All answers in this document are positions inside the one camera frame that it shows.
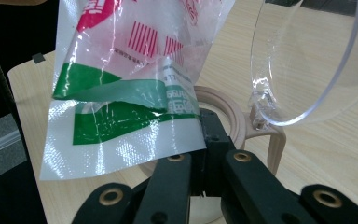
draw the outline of mounting hole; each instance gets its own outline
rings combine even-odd
[[[152,221],[153,224],[164,224],[168,220],[167,214],[163,212],[156,212],[152,215],[150,218],[150,221]]]
[[[181,161],[182,159],[184,159],[185,156],[180,154],[180,155],[174,155],[174,156],[170,156],[168,158],[169,161]]]
[[[237,152],[234,154],[234,159],[237,161],[250,161],[252,157],[244,152]]]
[[[339,208],[342,206],[342,201],[338,198],[338,196],[327,190],[315,190],[313,192],[313,197],[316,199],[316,201],[327,207]]]
[[[121,201],[123,198],[123,191],[121,189],[106,189],[101,195],[100,195],[100,204],[109,206],[117,204]]]
[[[286,224],[300,224],[300,219],[293,214],[283,213],[281,216],[281,220]]]

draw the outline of light wood surface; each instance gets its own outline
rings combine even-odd
[[[237,0],[208,56],[198,85],[215,88],[234,99],[243,111],[251,93],[250,51],[261,2]],[[68,181],[39,181],[46,137],[54,52],[46,60],[21,64],[9,72],[21,125],[48,223],[70,223],[90,193],[104,183],[131,187],[145,179],[138,167],[110,175]],[[277,177],[290,190],[320,183],[340,190],[358,204],[358,105],[322,123],[285,128],[287,145]],[[246,142],[267,161],[267,137]],[[222,218],[216,223],[225,223]]]

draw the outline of printed barcode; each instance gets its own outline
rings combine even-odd
[[[150,58],[156,51],[157,31],[135,21],[128,47]]]
[[[182,51],[180,50],[182,47],[183,44],[181,44],[179,41],[172,39],[170,37],[166,37],[164,56],[169,55],[169,57],[173,61],[183,66],[183,56],[182,56]]]

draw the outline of printed logo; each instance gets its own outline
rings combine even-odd
[[[197,114],[190,97],[182,90],[167,90],[168,113],[170,114]]]
[[[197,12],[195,3],[196,1],[198,0],[183,0],[188,16],[190,18],[190,24],[193,26],[197,25],[197,21],[199,20],[199,13]]]
[[[121,4],[121,0],[89,0],[77,25],[78,32],[92,28],[112,15]]]

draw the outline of dark background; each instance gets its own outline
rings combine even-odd
[[[7,72],[37,53],[55,50],[59,0],[38,6],[0,5],[0,65]],[[0,92],[0,118],[9,113]]]

